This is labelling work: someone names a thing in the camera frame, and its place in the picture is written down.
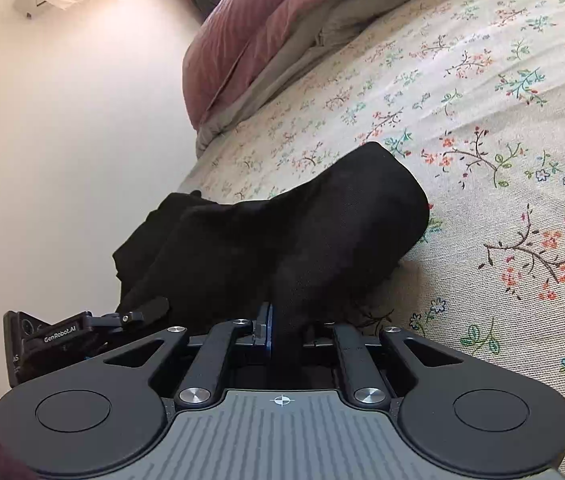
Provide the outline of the folded black garment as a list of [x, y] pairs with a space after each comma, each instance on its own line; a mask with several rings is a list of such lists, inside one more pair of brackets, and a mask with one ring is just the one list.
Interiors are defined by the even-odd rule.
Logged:
[[215, 202], [203, 198], [200, 190], [194, 190], [168, 194], [158, 208], [149, 212], [146, 220], [112, 255], [121, 285], [121, 300], [147, 272], [183, 214], [206, 205]]

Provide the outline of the black pants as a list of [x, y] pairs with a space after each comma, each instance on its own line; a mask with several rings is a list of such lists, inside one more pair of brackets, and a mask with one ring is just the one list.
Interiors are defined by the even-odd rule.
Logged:
[[202, 333], [271, 304], [285, 340], [369, 295], [428, 221], [417, 180], [367, 143], [269, 200], [189, 209], [118, 310], [164, 297], [163, 325]]

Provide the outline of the floral bed sheet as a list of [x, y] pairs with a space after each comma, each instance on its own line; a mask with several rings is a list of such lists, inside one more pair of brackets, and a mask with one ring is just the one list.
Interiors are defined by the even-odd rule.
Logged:
[[411, 0], [217, 138], [183, 187], [263, 200], [366, 141], [411, 170], [430, 220], [357, 324], [565, 397], [565, 0]]

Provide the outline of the mauve pink pillow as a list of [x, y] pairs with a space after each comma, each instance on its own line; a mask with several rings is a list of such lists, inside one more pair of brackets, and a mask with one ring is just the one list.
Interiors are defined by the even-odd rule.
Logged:
[[220, 0], [189, 46], [183, 92], [198, 129], [238, 99], [273, 58], [293, 26], [324, 0]]

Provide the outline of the grey blanket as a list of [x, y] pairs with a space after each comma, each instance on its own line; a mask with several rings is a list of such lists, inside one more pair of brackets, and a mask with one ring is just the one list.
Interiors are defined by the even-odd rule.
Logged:
[[217, 136], [253, 116], [380, 15], [407, 1], [324, 0], [314, 6], [297, 21], [285, 43], [235, 102], [216, 110], [198, 129], [192, 126], [197, 133], [196, 152], [202, 154]]

